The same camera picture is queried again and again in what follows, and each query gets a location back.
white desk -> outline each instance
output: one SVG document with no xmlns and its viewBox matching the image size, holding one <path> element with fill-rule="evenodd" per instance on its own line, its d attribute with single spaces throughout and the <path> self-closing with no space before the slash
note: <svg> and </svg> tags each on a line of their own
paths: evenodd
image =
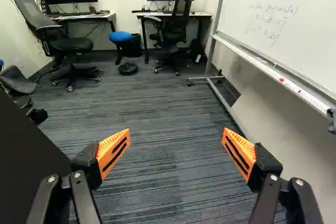
<svg viewBox="0 0 336 224">
<path fill-rule="evenodd" d="M 150 13 L 136 13 L 137 18 L 141 20 L 142 26 L 142 38 L 143 44 L 145 47 L 145 64 L 148 64 L 149 61 L 149 54 L 148 54 L 148 47 L 147 47 L 147 38 L 146 38 L 146 29 L 145 29 L 145 16 L 153 16 L 158 18 L 167 18 L 172 16 L 171 13 L 162 13 L 162 12 L 150 12 Z M 203 21 L 207 19 L 211 19 L 212 15 L 209 13 L 202 13 L 202 12 L 195 12 L 190 13 L 189 18 L 197 19 L 198 20 L 198 30 L 197 30 L 197 39 L 201 41 L 202 38 L 202 28 L 203 28 Z"/>
<path fill-rule="evenodd" d="M 116 16 L 115 12 L 110 12 L 106 14 L 89 14 L 89 15 L 78 15 L 78 16 L 59 16 L 57 18 L 52 18 L 52 20 L 57 22 L 62 21 L 71 21 L 71 20 L 80 20 L 80 19 L 107 19 L 111 25 L 112 31 L 115 31 L 115 26 L 113 20 Z"/>
</svg>

floor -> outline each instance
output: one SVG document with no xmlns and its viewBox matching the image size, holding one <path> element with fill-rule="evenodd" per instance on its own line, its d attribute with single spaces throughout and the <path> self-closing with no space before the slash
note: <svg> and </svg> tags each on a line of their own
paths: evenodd
<svg viewBox="0 0 336 224">
<path fill-rule="evenodd" d="M 73 93 L 43 77 L 33 95 L 49 113 L 40 129 L 70 158 L 130 129 L 129 149 L 93 192 L 103 223 L 247 223 L 256 195 L 220 143 L 224 127 L 239 129 L 206 82 L 186 85 L 205 66 L 176 77 L 170 69 L 155 74 L 151 59 L 130 59 L 139 72 L 124 77 L 113 53 L 97 53 L 102 81 L 78 81 Z M 277 211 L 276 223 L 284 223 Z"/>
</svg>

black trash can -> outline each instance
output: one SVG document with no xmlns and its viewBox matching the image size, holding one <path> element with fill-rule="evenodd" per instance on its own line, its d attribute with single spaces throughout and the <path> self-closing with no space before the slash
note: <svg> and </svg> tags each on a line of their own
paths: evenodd
<svg viewBox="0 0 336 224">
<path fill-rule="evenodd" d="M 132 34 L 132 39 L 123 42 L 121 45 L 121 49 L 124 57 L 135 58 L 142 56 L 141 35 Z"/>
</svg>

whiteboard frame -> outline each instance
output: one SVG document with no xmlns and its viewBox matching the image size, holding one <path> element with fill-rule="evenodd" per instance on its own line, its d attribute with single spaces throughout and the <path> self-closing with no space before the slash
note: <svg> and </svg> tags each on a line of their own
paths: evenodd
<svg viewBox="0 0 336 224">
<path fill-rule="evenodd" d="M 251 65 L 258 68 L 260 71 L 265 73 L 267 76 L 274 79 L 277 83 L 284 86 L 287 90 L 294 93 L 297 97 L 302 99 L 304 102 L 309 104 L 312 108 L 314 108 L 316 111 L 318 111 L 321 115 L 323 115 L 325 118 L 329 118 L 329 114 L 327 113 L 327 109 L 333 109 L 336 108 L 335 100 L 332 98 L 329 92 L 326 92 L 325 89 L 321 86 L 318 86 L 316 83 L 315 85 L 312 84 L 312 80 L 308 80 L 307 78 L 304 78 L 299 73 L 293 73 L 293 70 L 290 71 L 289 68 L 286 66 L 281 65 L 280 63 L 275 62 L 274 60 L 270 59 L 269 57 L 265 57 L 265 55 L 260 54 L 260 52 L 256 52 L 253 48 L 248 47 L 247 45 L 242 44 L 240 41 L 235 40 L 233 38 L 223 34 L 222 32 L 218 32 L 218 24 L 219 24 L 219 18 L 221 11 L 223 9 L 224 2 L 223 0 L 218 1 L 218 9 L 214 21 L 214 28 L 213 32 L 211 34 L 211 44 L 210 44 L 210 50 L 208 54 L 208 61 L 206 64 L 206 69 L 204 73 L 204 77 L 207 80 L 210 88 L 214 91 L 215 95 L 218 97 L 222 105 L 226 108 L 228 113 L 232 116 L 232 118 L 236 121 L 238 126 L 240 127 L 241 131 L 249 137 L 249 133 L 246 129 L 242 128 L 241 124 L 239 123 L 239 118 L 235 115 L 235 113 L 232 111 L 229 104 L 226 102 L 225 98 L 221 95 L 221 93 L 218 91 L 218 89 L 213 84 L 210 76 L 211 68 L 212 68 L 212 59 L 214 56 L 215 46 L 216 42 L 221 43 L 223 46 L 229 48 L 233 52 L 235 52 L 238 56 L 243 58 L 244 60 L 248 61 Z M 263 58 L 267 59 L 270 62 L 273 62 L 274 65 L 270 66 L 268 62 L 263 62 Z M 290 74 L 294 74 L 296 77 L 301 78 L 301 80 L 306 81 L 311 87 L 303 84 L 300 82 L 300 80 L 295 79 L 293 76 L 288 75 L 288 73 L 283 72 L 280 69 L 275 69 L 276 65 L 281 66 L 285 70 L 288 70 Z M 279 75 L 283 76 L 285 78 L 285 82 L 281 82 L 279 80 Z M 196 77 L 196 78 L 188 78 L 188 81 L 192 80 L 204 80 L 204 77 Z M 319 89 L 321 92 L 326 94 L 328 97 L 324 97 L 321 94 L 317 93 L 314 88 Z"/>
</svg>

desk leg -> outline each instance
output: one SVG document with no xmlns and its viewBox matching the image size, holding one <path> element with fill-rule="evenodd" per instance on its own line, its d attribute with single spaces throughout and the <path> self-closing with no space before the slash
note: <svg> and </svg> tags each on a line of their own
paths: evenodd
<svg viewBox="0 0 336 224">
<path fill-rule="evenodd" d="M 146 38 L 146 28 L 145 28 L 145 21 L 141 19 L 141 26 L 142 26 L 142 38 L 143 38 L 143 45 L 145 47 L 145 64 L 148 64 L 149 55 L 148 55 L 148 47 L 147 47 L 147 38 Z"/>
<path fill-rule="evenodd" d="M 111 20 L 111 21 L 109 21 L 109 23 L 110 23 L 110 25 L 111 25 L 111 30 L 112 30 L 112 31 L 115 31 L 116 29 L 115 29 L 115 27 L 114 27 L 114 23 L 113 23 L 113 21 Z"/>
<path fill-rule="evenodd" d="M 199 43 L 202 41 L 203 20 L 198 21 L 197 40 Z"/>
</svg>

